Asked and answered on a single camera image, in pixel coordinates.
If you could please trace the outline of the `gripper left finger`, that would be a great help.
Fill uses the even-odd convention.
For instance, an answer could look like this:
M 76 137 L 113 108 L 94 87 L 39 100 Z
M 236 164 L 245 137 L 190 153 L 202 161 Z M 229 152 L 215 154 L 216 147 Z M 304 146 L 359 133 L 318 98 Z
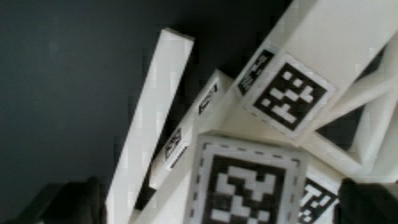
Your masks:
M 99 179 L 48 184 L 5 224 L 106 224 Z

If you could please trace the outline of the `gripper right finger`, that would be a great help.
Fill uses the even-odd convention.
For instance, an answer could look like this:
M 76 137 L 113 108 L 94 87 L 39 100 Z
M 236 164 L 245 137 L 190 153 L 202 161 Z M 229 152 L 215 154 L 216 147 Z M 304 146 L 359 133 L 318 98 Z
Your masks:
M 398 224 L 398 183 L 343 179 L 334 224 Z

